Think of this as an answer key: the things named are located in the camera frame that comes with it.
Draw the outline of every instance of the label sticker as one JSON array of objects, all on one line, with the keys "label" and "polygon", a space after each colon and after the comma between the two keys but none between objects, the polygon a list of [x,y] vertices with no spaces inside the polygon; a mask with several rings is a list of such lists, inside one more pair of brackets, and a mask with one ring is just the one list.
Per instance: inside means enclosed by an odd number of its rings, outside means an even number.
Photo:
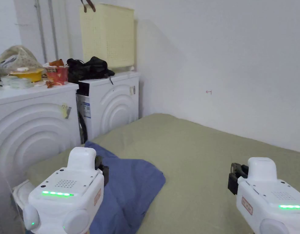
[{"label": "label sticker", "polygon": [[131,96],[136,94],[136,86],[129,87],[129,92]]},{"label": "label sticker", "polygon": [[248,201],[242,197],[242,205],[245,207],[245,209],[247,209],[247,211],[253,215],[253,207],[248,203]]},{"label": "label sticker", "polygon": [[91,119],[90,104],[88,102],[83,102],[83,113],[84,117]]},{"label": "label sticker", "polygon": [[69,107],[68,104],[63,103],[61,106],[61,113],[63,118],[68,119],[71,113],[72,107]]},{"label": "label sticker", "polygon": [[97,193],[97,195],[95,196],[95,200],[94,200],[94,206],[97,204],[99,198],[101,197],[101,189],[99,190],[99,192]]}]

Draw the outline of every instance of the laundry basket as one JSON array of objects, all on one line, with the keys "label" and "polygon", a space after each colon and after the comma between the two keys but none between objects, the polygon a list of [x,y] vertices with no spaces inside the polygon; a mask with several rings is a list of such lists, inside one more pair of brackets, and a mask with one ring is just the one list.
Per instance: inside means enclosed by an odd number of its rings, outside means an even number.
[{"label": "laundry basket", "polygon": [[110,68],[134,65],[134,10],[108,4],[96,4],[96,12],[80,8],[84,62],[92,56]]}]

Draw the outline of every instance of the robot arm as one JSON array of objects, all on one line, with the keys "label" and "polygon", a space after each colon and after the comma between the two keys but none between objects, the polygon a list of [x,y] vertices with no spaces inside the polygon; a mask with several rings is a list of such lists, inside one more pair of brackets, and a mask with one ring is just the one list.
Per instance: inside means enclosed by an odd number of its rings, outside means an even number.
[{"label": "robot arm", "polygon": [[277,179],[269,158],[250,158],[249,166],[233,163],[228,189],[256,234],[300,234],[300,193]]},{"label": "robot arm", "polygon": [[26,229],[36,234],[84,234],[103,199],[109,168],[92,148],[75,147],[68,166],[55,171],[29,195]]}]

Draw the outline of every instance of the pipe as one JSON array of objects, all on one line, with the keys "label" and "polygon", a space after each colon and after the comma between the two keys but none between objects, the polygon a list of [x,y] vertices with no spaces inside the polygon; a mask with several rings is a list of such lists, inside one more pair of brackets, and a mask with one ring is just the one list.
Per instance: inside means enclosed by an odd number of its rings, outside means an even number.
[{"label": "pipe", "polygon": [[40,6],[40,1],[39,0],[35,0],[35,7],[36,7],[36,11],[37,11],[38,27],[40,28],[40,35],[41,35],[41,43],[42,43],[42,49],[43,49],[43,55],[44,55],[44,62],[47,63],[46,44],[45,44],[43,23],[42,23],[42,17],[41,17],[41,6]]},{"label": "pipe", "polygon": [[56,60],[59,60],[57,37],[56,37],[56,28],[55,28],[55,20],[54,20],[54,11],[53,11],[53,7],[52,7],[52,0],[48,0],[48,5],[49,5],[51,29],[52,29],[52,33],[53,33],[53,40],[54,40],[54,46],[55,46]]}]

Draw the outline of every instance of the yellow bowl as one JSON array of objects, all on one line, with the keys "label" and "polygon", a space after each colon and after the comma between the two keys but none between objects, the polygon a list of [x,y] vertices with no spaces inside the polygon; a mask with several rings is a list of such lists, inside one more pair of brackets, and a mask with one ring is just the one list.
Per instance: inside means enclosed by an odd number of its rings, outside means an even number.
[{"label": "yellow bowl", "polygon": [[37,68],[29,71],[11,71],[10,74],[19,78],[30,79],[31,82],[37,82],[42,79],[43,68]]}]

